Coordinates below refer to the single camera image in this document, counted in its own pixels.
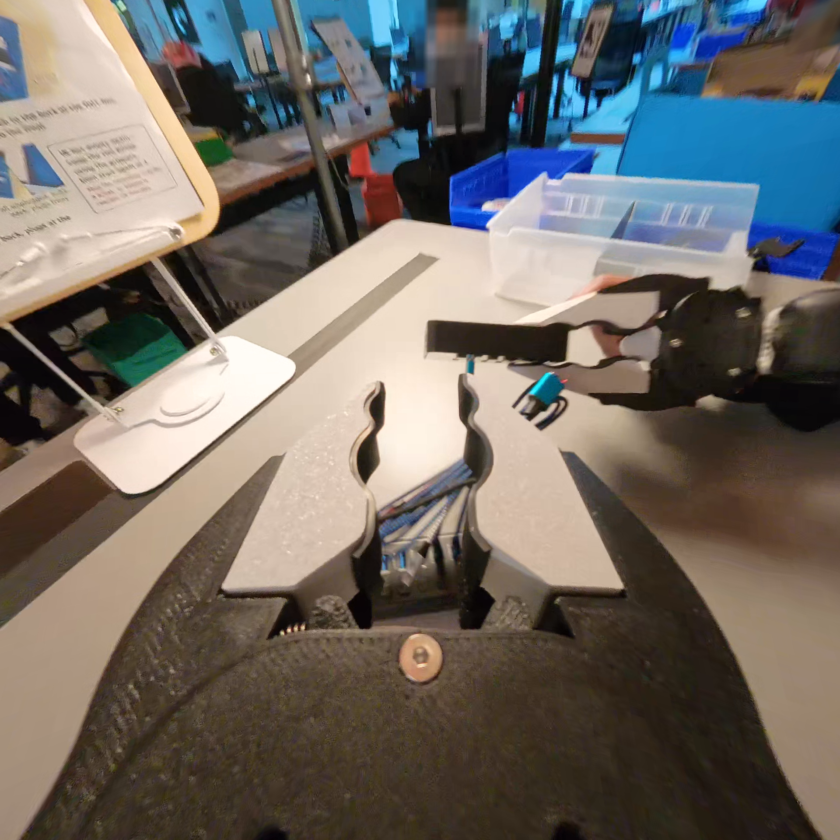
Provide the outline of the grey metal pole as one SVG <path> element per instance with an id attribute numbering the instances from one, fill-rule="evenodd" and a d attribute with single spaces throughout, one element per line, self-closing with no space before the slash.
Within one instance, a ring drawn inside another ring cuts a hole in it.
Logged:
<path id="1" fill-rule="evenodd" d="M 286 57 L 290 86 L 294 90 L 302 121 L 308 137 L 310 154 L 318 178 L 316 190 L 322 224 L 334 256 L 349 247 L 341 207 L 335 191 L 330 158 L 324 148 L 320 122 L 312 98 L 312 76 L 308 58 L 302 49 L 302 41 L 291 2 L 272 1 L 280 39 Z"/>

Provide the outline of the wooden table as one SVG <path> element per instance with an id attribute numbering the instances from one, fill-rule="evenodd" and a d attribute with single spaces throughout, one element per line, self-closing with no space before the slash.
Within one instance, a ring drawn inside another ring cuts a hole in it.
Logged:
<path id="1" fill-rule="evenodd" d="M 325 122 L 318 128 L 331 160 L 349 154 L 357 146 L 383 139 L 396 129 L 392 122 L 365 123 L 344 133 Z M 314 169 L 308 135 L 299 126 L 235 145 L 233 157 L 211 166 L 208 172 L 216 186 L 220 206 L 226 207 Z"/>

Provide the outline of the green bin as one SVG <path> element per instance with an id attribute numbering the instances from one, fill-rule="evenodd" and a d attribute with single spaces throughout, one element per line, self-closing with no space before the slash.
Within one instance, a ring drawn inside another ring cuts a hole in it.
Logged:
<path id="1" fill-rule="evenodd" d="M 141 312 L 107 322 L 80 341 L 128 387 L 141 385 L 187 353 L 184 343 L 163 321 Z"/>

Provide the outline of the document stand with instruction sheet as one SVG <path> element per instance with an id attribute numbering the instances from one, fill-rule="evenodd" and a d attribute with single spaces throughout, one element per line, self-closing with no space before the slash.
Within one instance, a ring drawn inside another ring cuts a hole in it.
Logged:
<path id="1" fill-rule="evenodd" d="M 163 485 L 291 381 L 220 337 L 161 261 L 215 227 L 217 189 L 109 2 L 2 2 L 2 332 L 91 406 L 80 455 L 123 494 Z M 206 341 L 97 402 L 14 322 L 151 263 Z"/>

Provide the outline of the large blue plastic crate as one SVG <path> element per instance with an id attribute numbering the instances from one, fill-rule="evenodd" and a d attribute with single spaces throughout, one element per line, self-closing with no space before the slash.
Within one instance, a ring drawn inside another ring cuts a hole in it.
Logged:
<path id="1" fill-rule="evenodd" d="M 839 105 L 649 94 L 616 173 L 754 184 L 759 221 L 829 232 L 839 219 Z"/>

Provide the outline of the black long USB hub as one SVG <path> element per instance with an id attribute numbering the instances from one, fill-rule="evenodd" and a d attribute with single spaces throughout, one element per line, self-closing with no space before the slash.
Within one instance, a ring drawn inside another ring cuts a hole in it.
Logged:
<path id="1" fill-rule="evenodd" d="M 425 354 L 523 364 L 566 362 L 572 328 L 561 324 L 527 325 L 429 321 Z"/>

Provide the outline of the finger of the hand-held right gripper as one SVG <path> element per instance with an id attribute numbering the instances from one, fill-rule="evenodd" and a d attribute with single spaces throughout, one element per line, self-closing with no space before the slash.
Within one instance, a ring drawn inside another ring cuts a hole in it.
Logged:
<path id="1" fill-rule="evenodd" d="M 602 290 L 534 311 L 515 324 L 541 327 L 561 323 L 573 329 L 605 324 L 609 329 L 641 329 L 661 310 L 658 291 Z"/>
<path id="2" fill-rule="evenodd" d="M 622 334 L 605 324 L 592 324 L 570 333 L 564 362 L 510 362 L 507 368 L 532 381 L 553 373 L 579 394 L 643 394 L 648 392 L 661 340 L 655 325 Z"/>

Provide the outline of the green box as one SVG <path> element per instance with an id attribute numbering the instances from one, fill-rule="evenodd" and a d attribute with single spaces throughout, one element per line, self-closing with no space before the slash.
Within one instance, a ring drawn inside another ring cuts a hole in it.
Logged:
<path id="1" fill-rule="evenodd" d="M 234 159 L 235 154 L 225 137 L 216 129 L 194 127 L 189 136 L 205 167 L 212 168 Z"/>

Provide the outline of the instruction poster board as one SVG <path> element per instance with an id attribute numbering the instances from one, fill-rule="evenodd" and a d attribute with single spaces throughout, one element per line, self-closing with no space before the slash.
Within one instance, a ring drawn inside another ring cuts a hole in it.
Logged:
<path id="1" fill-rule="evenodd" d="M 385 84 L 375 69 L 369 51 L 352 34 L 341 17 L 314 18 L 310 27 L 335 58 L 339 73 L 353 100 L 370 104 L 386 100 Z"/>

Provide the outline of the clear plastic bin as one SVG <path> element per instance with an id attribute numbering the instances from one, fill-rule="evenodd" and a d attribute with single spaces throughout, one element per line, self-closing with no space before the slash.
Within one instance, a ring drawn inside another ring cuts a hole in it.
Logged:
<path id="1" fill-rule="evenodd" d="M 740 286 L 752 271 L 759 191 L 748 183 L 541 174 L 487 224 L 494 291 L 548 307 L 604 274 Z M 610 239 L 632 201 L 637 241 Z"/>

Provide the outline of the orange traffic cone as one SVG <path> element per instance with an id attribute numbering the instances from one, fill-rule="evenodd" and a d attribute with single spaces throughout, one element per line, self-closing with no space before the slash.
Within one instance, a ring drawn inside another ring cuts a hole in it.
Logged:
<path id="1" fill-rule="evenodd" d="M 349 175 L 361 183 L 365 219 L 372 229 L 403 217 L 403 203 L 391 173 L 373 170 L 367 143 L 355 146 L 350 153 Z"/>

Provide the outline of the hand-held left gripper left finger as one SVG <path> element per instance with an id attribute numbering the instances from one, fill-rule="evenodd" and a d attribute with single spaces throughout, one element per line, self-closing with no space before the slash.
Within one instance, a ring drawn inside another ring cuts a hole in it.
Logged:
<path id="1" fill-rule="evenodd" d="M 370 625 L 382 543 L 369 480 L 384 420 L 385 385 L 373 381 L 289 447 L 224 578 L 225 596 L 286 597 L 309 617 L 334 595 Z"/>

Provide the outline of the blue plastic bin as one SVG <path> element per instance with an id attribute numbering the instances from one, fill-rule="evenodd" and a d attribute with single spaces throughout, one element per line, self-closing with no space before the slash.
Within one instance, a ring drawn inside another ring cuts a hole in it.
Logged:
<path id="1" fill-rule="evenodd" d="M 485 230 L 499 209 L 522 189 L 546 174 L 559 180 L 567 174 L 592 170 L 595 149 L 513 149 L 452 175 L 448 210 L 451 225 Z"/>
<path id="2" fill-rule="evenodd" d="M 807 280 L 823 279 L 838 244 L 838 234 L 834 232 L 752 222 L 748 237 L 750 248 L 770 238 L 779 239 L 783 245 L 791 245 L 798 240 L 802 240 L 802 244 L 789 255 L 768 257 L 766 266 L 769 273 Z"/>

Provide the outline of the black framed tag board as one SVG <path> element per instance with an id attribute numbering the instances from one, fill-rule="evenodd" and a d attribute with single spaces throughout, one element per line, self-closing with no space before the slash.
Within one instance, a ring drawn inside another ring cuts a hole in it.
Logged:
<path id="1" fill-rule="evenodd" d="M 599 1 L 591 5 L 584 19 L 570 69 L 570 74 L 575 79 L 592 79 L 595 64 L 602 52 L 615 11 L 615 2 Z"/>

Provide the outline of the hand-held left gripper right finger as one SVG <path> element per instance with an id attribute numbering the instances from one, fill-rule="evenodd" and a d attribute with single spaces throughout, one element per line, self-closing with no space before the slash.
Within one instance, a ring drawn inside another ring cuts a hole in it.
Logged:
<path id="1" fill-rule="evenodd" d="M 465 506 L 459 622 L 480 627 L 515 600 L 527 627 L 558 596 L 614 598 L 624 582 L 560 449 L 511 403 L 458 378 L 464 460 L 474 483 Z"/>

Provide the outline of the black pole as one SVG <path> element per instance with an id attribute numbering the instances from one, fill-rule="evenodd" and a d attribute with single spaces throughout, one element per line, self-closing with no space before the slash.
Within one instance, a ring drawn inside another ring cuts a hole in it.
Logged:
<path id="1" fill-rule="evenodd" d="M 562 8 L 563 1 L 546 1 L 545 3 L 539 69 L 529 115 L 528 144 L 532 148 L 541 148 L 545 142 L 554 68 L 557 64 Z"/>

